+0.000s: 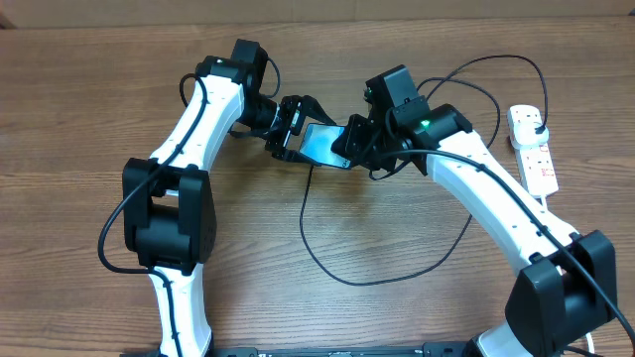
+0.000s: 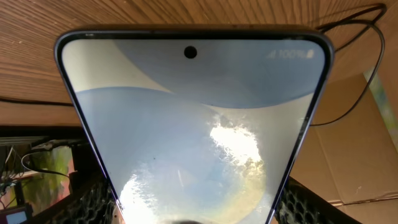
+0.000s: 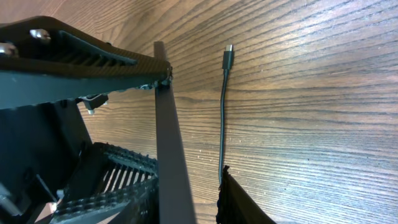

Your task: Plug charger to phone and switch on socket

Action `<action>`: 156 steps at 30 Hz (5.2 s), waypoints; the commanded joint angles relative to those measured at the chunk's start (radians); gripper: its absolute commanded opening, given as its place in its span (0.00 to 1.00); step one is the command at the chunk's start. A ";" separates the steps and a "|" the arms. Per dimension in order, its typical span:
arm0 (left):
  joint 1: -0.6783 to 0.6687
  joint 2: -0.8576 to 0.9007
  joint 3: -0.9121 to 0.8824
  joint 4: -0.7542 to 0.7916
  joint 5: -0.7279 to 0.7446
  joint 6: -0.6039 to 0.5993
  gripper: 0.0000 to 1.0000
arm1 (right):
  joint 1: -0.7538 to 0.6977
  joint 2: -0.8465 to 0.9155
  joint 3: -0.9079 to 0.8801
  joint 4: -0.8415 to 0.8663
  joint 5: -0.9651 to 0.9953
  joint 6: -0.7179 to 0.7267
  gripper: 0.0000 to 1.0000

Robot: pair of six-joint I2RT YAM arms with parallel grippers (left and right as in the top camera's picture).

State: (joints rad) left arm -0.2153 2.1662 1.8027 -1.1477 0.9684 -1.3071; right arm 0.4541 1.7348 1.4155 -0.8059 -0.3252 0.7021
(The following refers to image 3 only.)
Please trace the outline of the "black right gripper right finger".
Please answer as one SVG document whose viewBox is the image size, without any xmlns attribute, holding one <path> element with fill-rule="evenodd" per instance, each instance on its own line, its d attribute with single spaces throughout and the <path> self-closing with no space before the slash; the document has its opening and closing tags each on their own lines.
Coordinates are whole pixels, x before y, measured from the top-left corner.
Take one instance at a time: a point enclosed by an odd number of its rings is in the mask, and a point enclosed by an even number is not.
<svg viewBox="0 0 398 224">
<path fill-rule="evenodd" d="M 220 224 L 275 224 L 237 181 L 223 168 L 217 201 L 216 222 Z"/>
</svg>

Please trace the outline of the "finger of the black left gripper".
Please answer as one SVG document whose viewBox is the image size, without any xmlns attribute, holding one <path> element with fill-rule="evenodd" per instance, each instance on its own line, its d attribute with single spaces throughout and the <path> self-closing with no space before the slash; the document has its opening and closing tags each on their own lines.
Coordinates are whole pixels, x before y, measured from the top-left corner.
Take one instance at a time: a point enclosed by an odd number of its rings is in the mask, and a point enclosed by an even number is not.
<svg viewBox="0 0 398 224">
<path fill-rule="evenodd" d="M 52 168 L 61 202 L 51 223 L 98 223 L 115 217 L 122 205 L 111 193 L 158 177 L 158 162 L 134 151 L 96 142 L 75 161 L 60 159 Z"/>
<path fill-rule="evenodd" d="M 1 24 L 1 108 L 168 85 L 166 60 L 120 49 L 58 19 Z"/>
</svg>

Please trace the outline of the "blue Galaxy smartphone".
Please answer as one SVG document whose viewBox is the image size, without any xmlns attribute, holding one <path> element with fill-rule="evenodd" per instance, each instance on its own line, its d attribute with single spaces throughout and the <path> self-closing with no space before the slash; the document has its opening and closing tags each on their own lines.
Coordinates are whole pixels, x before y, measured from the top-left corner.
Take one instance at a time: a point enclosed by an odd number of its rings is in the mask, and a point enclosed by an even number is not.
<svg viewBox="0 0 398 224">
<path fill-rule="evenodd" d="M 161 223 L 195 223 L 195 210 L 170 80 L 155 90 Z"/>
</svg>

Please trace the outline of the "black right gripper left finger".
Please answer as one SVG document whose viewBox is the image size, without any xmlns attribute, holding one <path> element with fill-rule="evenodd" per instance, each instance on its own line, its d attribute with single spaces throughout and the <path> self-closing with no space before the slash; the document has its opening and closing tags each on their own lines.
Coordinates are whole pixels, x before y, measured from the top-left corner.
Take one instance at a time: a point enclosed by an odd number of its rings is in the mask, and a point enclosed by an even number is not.
<svg viewBox="0 0 398 224">
<path fill-rule="evenodd" d="M 111 193 L 121 211 L 109 223 L 159 224 L 159 178 L 155 175 Z"/>
</svg>

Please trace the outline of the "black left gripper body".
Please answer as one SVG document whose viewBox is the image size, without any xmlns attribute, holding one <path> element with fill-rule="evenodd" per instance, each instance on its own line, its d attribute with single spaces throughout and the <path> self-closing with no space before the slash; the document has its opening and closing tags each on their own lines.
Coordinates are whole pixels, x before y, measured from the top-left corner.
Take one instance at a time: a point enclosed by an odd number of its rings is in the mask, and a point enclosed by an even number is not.
<svg viewBox="0 0 398 224">
<path fill-rule="evenodd" d="M 66 206 L 42 223 L 99 223 L 109 208 L 95 202 L 107 158 L 93 144 L 78 109 L 108 102 L 96 95 L 1 110 L 1 223 L 35 223 L 48 204 Z"/>
</svg>

